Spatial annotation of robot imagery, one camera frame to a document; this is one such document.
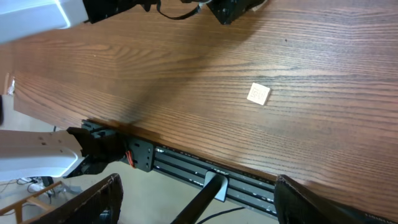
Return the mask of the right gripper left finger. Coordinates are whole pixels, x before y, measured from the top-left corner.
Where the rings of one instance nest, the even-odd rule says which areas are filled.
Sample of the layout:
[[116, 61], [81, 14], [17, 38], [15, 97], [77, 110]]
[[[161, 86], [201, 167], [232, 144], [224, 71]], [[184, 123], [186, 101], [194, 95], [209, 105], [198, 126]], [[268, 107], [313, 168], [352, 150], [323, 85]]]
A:
[[35, 224], [117, 224], [123, 201], [121, 177], [113, 173], [55, 210], [32, 221]]

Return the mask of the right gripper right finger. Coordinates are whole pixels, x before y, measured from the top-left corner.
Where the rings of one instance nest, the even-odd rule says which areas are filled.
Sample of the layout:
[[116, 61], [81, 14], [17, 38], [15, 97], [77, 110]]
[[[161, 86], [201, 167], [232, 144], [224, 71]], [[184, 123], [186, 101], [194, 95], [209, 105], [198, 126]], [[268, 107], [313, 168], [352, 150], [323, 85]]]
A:
[[274, 205], [280, 224], [397, 224], [321, 197], [286, 175], [278, 175]]

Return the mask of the white E letter block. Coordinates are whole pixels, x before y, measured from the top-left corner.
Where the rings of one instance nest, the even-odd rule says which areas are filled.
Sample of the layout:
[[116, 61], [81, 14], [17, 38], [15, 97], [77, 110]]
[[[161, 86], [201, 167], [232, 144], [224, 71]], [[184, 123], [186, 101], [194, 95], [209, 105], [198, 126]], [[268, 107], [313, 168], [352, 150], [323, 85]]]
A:
[[247, 99], [251, 102], [264, 106], [270, 93], [271, 89], [269, 87], [258, 83], [253, 83], [251, 85]]

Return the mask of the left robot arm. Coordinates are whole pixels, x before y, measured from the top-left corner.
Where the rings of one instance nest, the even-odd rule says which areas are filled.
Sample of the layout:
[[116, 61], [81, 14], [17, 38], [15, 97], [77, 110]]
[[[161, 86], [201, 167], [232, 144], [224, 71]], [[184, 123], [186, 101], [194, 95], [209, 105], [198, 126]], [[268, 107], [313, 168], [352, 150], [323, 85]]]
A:
[[[180, 0], [197, 6], [171, 20], [184, 20], [207, 6], [218, 21], [230, 24], [249, 10], [256, 11], [266, 0]], [[1, 0], [1, 43], [54, 29], [69, 29], [84, 22], [91, 24], [141, 6], [146, 12], [152, 6], [161, 12], [161, 0]]]

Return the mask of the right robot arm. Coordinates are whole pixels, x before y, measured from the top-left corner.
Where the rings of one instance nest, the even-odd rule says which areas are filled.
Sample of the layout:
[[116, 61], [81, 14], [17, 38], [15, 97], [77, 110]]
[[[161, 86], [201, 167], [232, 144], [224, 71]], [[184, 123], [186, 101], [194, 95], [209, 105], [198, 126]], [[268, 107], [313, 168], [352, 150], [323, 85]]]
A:
[[200, 189], [176, 223], [195, 223], [213, 199], [230, 200], [279, 223], [385, 223], [386, 219], [323, 198], [286, 175], [276, 179], [224, 166], [107, 127], [38, 133], [1, 131], [1, 180], [99, 174], [112, 162], [157, 171]]

